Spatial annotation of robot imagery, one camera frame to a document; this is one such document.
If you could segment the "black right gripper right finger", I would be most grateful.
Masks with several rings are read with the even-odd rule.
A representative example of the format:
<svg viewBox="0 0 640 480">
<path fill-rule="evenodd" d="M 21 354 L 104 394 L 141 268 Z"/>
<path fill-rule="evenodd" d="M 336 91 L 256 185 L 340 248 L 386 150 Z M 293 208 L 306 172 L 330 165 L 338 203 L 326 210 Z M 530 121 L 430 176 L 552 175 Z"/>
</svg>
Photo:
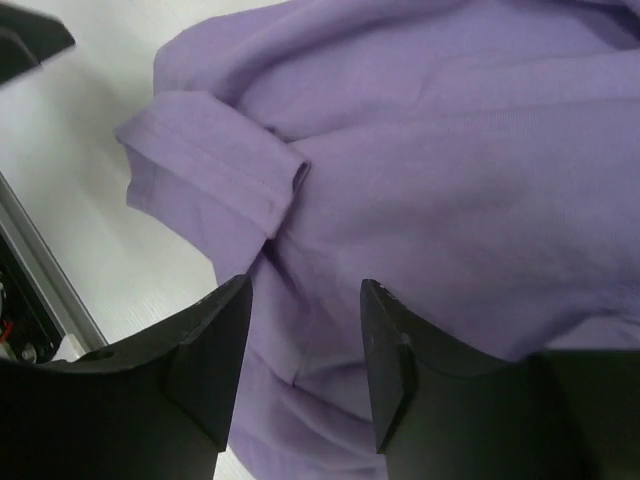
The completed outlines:
<svg viewBox="0 0 640 480">
<path fill-rule="evenodd" d="M 639 355 L 478 351 L 361 285 L 377 451 L 392 479 L 635 479 Z"/>
</svg>

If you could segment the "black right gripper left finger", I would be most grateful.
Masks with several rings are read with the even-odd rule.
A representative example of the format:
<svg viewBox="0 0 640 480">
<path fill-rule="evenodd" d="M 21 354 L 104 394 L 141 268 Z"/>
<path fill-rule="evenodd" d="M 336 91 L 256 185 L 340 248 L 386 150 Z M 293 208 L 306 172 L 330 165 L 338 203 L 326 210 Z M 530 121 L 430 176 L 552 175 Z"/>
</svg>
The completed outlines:
<svg viewBox="0 0 640 480">
<path fill-rule="evenodd" d="M 252 284 L 73 362 L 1 364 L 5 479 L 210 479 L 227 446 Z"/>
</svg>

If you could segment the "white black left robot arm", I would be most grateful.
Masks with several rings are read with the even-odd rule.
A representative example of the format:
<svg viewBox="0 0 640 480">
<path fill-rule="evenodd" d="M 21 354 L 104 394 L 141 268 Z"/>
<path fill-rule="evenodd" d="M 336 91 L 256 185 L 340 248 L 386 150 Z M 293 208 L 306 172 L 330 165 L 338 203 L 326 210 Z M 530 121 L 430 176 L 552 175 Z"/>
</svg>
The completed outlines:
<svg viewBox="0 0 640 480">
<path fill-rule="evenodd" d="M 1 2 L 1 85 L 40 68 L 75 44 L 58 18 Z"/>
</svg>

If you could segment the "lilac garment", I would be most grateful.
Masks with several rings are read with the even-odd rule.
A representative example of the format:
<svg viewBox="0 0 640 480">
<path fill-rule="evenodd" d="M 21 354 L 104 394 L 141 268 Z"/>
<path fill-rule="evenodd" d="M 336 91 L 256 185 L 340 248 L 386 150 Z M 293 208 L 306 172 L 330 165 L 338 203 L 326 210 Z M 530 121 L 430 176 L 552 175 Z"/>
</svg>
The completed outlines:
<svg viewBox="0 0 640 480">
<path fill-rule="evenodd" d="M 257 479 L 382 479 L 374 279 L 512 359 L 639 345 L 635 1 L 289 1 L 154 61 L 128 204 L 248 273 L 230 446 Z"/>
</svg>

